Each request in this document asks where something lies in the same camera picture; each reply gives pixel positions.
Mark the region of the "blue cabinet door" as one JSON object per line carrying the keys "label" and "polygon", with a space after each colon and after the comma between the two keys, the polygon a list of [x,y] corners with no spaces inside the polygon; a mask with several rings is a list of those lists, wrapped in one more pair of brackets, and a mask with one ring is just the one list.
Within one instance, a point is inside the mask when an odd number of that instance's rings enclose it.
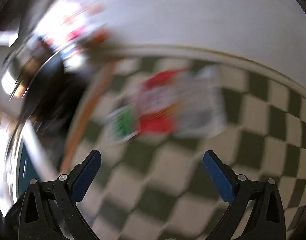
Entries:
{"label": "blue cabinet door", "polygon": [[19,174],[17,182],[17,189],[19,196],[25,193],[30,180],[33,178],[40,179],[39,175],[37,174],[31,162],[26,146],[23,143],[20,155]]}

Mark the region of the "black gas stove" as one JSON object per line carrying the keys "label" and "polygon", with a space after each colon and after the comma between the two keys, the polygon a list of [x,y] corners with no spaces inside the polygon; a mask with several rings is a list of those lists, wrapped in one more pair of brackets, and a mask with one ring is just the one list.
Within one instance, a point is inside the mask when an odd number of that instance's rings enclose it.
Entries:
{"label": "black gas stove", "polygon": [[65,141],[78,104],[96,74],[90,66],[65,72],[48,89],[33,113],[33,129],[56,170],[60,169]]}

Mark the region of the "green checkered tablecloth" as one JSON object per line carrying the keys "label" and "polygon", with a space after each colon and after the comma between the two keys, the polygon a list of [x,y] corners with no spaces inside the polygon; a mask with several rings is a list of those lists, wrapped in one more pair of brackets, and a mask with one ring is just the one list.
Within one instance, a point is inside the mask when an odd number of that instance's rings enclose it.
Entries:
{"label": "green checkered tablecloth", "polygon": [[236,173],[276,181],[290,236],[306,206],[306,98],[266,76],[221,66],[226,129],[213,138],[140,135],[109,142],[105,118],[142,81],[172,68],[199,70],[206,61],[169,57],[121,60],[88,122],[73,164],[97,149],[102,165],[82,202],[101,239],[205,239],[227,209],[203,168],[213,150]]}

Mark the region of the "green white medicine sachet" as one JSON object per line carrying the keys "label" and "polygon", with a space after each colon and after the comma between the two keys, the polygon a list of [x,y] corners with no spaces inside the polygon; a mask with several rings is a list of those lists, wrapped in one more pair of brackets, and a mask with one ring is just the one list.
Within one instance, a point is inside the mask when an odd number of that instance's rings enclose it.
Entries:
{"label": "green white medicine sachet", "polygon": [[140,122],[134,105],[120,107],[107,117],[106,131],[112,144],[122,144],[140,133]]}

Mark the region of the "black wok pan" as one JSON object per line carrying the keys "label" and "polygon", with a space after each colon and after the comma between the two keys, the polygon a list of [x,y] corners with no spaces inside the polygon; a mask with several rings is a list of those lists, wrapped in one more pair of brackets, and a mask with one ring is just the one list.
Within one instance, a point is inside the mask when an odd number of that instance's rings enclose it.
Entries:
{"label": "black wok pan", "polygon": [[52,55],[38,70],[24,95],[20,115],[15,129],[24,125],[33,114],[47,91],[64,75],[64,64],[60,52]]}

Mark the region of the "red white sugar bag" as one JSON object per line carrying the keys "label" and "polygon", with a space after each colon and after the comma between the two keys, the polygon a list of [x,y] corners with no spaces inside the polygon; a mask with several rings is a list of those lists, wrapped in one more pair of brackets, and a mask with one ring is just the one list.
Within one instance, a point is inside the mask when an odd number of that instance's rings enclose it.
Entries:
{"label": "red white sugar bag", "polygon": [[187,68],[159,72],[140,84],[137,111],[141,134],[178,131],[178,78]]}

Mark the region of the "stainless steel pot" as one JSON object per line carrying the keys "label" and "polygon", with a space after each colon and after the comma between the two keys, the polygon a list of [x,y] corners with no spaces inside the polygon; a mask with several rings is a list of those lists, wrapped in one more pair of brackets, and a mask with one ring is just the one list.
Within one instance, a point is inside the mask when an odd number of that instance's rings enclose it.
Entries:
{"label": "stainless steel pot", "polygon": [[7,55],[1,85],[9,100],[24,97],[39,70],[54,53],[44,37],[32,35]]}

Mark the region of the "white decorated container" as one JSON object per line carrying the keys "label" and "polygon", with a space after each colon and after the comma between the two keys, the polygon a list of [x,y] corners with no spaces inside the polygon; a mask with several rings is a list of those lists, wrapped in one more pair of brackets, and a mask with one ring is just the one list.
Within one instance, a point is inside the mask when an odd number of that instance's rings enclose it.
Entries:
{"label": "white decorated container", "polygon": [[48,47],[59,53],[66,68],[80,68],[86,61],[86,43],[105,25],[95,17],[104,11],[99,3],[56,0],[34,30]]}

